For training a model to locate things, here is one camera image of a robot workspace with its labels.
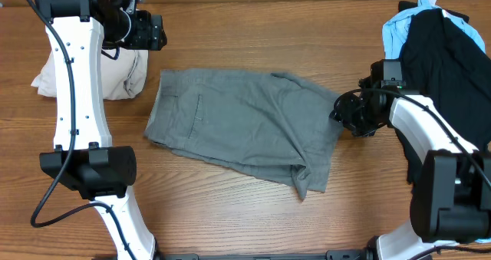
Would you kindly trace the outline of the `grey shorts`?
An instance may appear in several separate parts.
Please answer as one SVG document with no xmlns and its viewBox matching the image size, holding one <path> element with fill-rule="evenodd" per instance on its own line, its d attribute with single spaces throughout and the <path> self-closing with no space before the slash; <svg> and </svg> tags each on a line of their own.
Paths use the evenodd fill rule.
<svg viewBox="0 0 491 260">
<path fill-rule="evenodd" d="M 145 137 L 179 156 L 323 193 L 338 94 L 287 72 L 165 70 Z"/>
</svg>

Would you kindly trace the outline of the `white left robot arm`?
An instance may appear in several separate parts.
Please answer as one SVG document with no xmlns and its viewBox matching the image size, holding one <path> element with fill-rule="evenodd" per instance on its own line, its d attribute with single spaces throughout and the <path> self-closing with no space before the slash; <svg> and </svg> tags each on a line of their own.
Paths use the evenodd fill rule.
<svg viewBox="0 0 491 260">
<path fill-rule="evenodd" d="M 135 152 L 112 144 L 101 80 L 102 57 L 166 44 L 162 18 L 138 9 L 141 0 L 26 1 L 46 27 L 56 80 L 54 149 L 39 156 L 42 171 L 99 213 L 118 259 L 162 258 L 134 194 Z"/>
</svg>

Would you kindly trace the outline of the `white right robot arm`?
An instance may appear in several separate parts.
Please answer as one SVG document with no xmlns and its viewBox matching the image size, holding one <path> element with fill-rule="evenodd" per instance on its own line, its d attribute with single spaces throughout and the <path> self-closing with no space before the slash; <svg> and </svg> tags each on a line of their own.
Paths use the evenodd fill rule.
<svg viewBox="0 0 491 260">
<path fill-rule="evenodd" d="M 422 163 L 410 218 L 363 249 L 334 250 L 328 259 L 430 259 L 443 250 L 488 254 L 470 243 L 490 237 L 490 155 L 462 138 L 430 97 L 410 89 L 400 62 L 380 60 L 358 88 L 335 102 L 331 119 L 355 137 L 383 126 L 404 137 Z"/>
</svg>

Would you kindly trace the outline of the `beige folded shorts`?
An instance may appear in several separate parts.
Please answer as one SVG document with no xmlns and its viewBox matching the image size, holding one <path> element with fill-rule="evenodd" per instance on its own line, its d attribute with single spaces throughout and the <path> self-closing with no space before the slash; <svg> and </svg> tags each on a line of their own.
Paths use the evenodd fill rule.
<svg viewBox="0 0 491 260">
<path fill-rule="evenodd" d="M 82 91 L 96 86 L 106 100 L 136 97 L 147 78 L 147 50 L 120 49 L 116 60 L 101 55 L 101 44 L 106 37 L 104 26 L 95 18 L 82 22 L 77 16 L 55 18 L 51 27 L 63 41 L 72 60 L 74 86 Z M 45 28 L 51 53 L 40 74 L 31 83 L 38 94 L 69 100 L 68 70 L 59 43 Z"/>
</svg>

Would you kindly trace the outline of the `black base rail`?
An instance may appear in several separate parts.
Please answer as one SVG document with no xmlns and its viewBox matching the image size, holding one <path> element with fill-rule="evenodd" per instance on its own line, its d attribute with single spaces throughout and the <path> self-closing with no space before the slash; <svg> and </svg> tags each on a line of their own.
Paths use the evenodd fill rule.
<svg viewBox="0 0 491 260">
<path fill-rule="evenodd" d="M 375 250 L 348 249 L 329 250 L 321 254 L 273 254 L 273 255 L 164 255 L 158 252 L 153 260 L 378 260 Z"/>
</svg>

